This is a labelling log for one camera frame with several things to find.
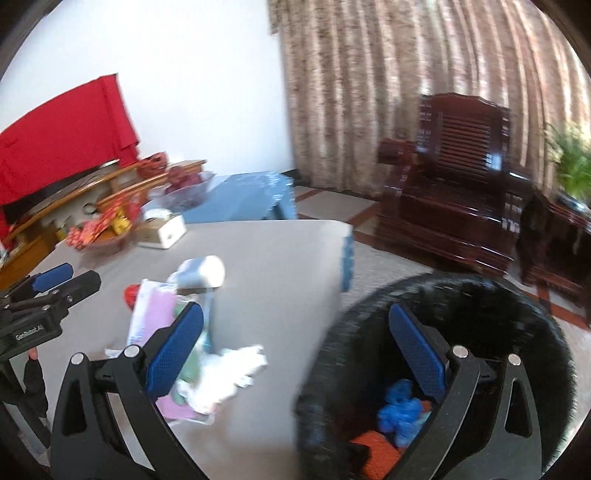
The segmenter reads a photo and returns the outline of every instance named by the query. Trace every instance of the wooden armchair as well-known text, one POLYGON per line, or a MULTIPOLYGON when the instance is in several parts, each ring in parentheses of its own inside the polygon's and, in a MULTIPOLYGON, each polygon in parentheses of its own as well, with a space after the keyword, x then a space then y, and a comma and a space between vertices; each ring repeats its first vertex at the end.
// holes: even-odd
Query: wooden armchair
POLYGON ((378 162, 395 168, 381 199, 378 243, 406 242, 504 275, 531 194, 508 148, 507 109, 455 93, 423 96, 417 141, 386 139, 379 147, 378 162))

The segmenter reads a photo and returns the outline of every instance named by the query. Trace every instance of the patterned curtain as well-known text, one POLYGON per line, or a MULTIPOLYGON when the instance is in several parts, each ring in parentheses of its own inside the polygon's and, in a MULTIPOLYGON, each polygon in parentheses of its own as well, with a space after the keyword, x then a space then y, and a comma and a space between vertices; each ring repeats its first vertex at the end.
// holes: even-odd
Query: patterned curtain
POLYGON ((384 137, 414 139, 420 94, 511 110, 511 153, 552 186, 545 124, 591 128, 591 79, 530 0, 269 0, 281 33, 296 165, 315 187, 378 194, 384 137))

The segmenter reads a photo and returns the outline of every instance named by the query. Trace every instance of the fuzzy black bin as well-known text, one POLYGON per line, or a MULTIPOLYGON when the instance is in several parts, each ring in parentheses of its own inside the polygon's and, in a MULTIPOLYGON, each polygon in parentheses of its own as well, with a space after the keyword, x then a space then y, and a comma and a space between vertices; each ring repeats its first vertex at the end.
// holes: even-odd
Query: fuzzy black bin
MULTIPOLYGON (((424 325, 436 327, 450 345, 464 345, 486 359, 510 353, 521 357, 538 411, 543 468, 548 468, 563 448, 575 408, 574 363, 560 327, 541 305, 504 280, 437 273, 376 291, 329 330, 295 408, 303 478, 363 478, 352 473, 348 441, 377 430, 386 388, 400 378, 414 381, 388 327, 395 301, 403 301, 424 325)), ((495 405, 490 392, 475 396, 435 478, 483 446, 495 405)), ((395 478, 395 469, 390 477, 395 478)))

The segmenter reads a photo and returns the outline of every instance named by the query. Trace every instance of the gray table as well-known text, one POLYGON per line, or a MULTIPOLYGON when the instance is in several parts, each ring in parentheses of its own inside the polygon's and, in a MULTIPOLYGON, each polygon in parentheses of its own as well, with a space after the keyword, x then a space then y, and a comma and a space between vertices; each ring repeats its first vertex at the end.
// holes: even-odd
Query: gray table
MULTIPOLYGON (((143 278, 164 281, 186 258, 217 255, 226 281, 217 293, 216 348, 261 344, 269 366, 254 386, 228 401, 212 426, 173 427, 189 454, 212 480, 295 479, 292 408, 307 368, 339 311, 344 237, 350 226, 331 220, 280 220, 189 225, 168 251, 131 248, 108 262, 60 244, 36 269, 62 262, 76 274, 94 268, 98 294, 74 306, 64 333, 39 347, 50 420, 70 357, 104 358, 106 346, 123 345, 130 312, 124 288, 143 278)), ((118 400, 113 406, 134 459, 149 465, 118 400)))

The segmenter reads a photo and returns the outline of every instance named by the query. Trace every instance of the white cloth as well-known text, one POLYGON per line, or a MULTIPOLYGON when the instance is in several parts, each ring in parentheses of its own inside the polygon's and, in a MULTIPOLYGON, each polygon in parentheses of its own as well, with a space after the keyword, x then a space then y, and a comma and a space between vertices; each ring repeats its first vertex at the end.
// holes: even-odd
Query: white cloth
POLYGON ((254 345, 238 350, 222 350, 220 355, 203 354, 201 376, 196 385, 178 380, 177 391, 199 414, 212 415, 217 405, 233 397, 238 387, 252 385, 252 376, 267 365, 262 346, 254 345))

